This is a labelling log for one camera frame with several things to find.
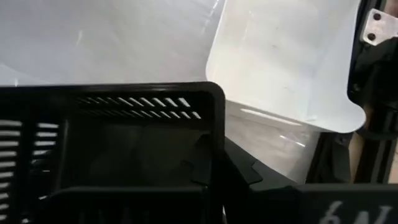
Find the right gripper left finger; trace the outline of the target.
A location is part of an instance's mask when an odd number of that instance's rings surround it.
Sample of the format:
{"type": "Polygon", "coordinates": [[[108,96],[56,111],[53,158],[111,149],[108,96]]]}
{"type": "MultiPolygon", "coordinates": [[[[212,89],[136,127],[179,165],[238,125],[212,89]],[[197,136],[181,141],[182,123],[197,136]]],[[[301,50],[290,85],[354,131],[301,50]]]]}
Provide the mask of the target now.
{"type": "Polygon", "coordinates": [[[215,224],[210,136],[200,136],[157,182],[76,186],[52,194],[37,224],[215,224]]]}

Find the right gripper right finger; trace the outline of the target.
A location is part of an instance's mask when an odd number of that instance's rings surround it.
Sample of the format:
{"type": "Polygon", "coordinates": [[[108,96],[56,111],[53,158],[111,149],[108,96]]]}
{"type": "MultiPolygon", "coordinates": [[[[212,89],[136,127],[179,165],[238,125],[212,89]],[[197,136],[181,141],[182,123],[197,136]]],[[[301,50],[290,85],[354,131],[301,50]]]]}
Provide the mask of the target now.
{"type": "Polygon", "coordinates": [[[228,224],[398,224],[398,184],[298,184],[224,143],[228,224]]]}

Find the black slotted plastic basket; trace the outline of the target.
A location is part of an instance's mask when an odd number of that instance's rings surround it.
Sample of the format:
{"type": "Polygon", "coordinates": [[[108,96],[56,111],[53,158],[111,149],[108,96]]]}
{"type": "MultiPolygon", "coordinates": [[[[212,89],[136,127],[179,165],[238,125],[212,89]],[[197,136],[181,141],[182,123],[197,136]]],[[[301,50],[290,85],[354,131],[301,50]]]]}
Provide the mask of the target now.
{"type": "Polygon", "coordinates": [[[212,82],[0,87],[0,224],[37,224],[62,189],[157,182],[204,134],[223,224],[224,106],[212,82]]]}

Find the white plastic handle basket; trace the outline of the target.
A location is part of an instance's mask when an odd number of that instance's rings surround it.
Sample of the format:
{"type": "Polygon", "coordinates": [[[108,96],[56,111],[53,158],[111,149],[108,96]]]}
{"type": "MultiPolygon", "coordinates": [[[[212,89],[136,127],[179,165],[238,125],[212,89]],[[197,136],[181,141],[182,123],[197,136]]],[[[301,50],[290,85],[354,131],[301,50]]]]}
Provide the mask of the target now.
{"type": "Polygon", "coordinates": [[[361,0],[226,0],[206,64],[229,115],[287,129],[351,133],[348,97],[361,0]]]}

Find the black aluminium table frame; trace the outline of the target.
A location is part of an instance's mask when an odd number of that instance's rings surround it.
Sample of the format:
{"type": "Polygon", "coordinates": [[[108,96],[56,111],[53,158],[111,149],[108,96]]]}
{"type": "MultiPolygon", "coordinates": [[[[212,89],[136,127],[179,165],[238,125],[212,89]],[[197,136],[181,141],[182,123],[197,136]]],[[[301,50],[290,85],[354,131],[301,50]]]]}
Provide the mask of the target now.
{"type": "Polygon", "coordinates": [[[320,135],[308,183],[398,184],[398,37],[377,46],[360,41],[371,9],[398,18],[398,0],[360,1],[348,96],[364,109],[365,123],[320,135]]]}

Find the silver metal bracket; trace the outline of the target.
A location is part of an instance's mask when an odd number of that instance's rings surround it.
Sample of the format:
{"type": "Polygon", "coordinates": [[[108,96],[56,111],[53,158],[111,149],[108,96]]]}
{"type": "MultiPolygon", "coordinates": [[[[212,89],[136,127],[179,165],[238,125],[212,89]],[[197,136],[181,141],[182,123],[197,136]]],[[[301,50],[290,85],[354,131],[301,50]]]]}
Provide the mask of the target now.
{"type": "Polygon", "coordinates": [[[377,46],[398,37],[398,18],[377,9],[371,9],[363,25],[360,41],[377,46]]]}

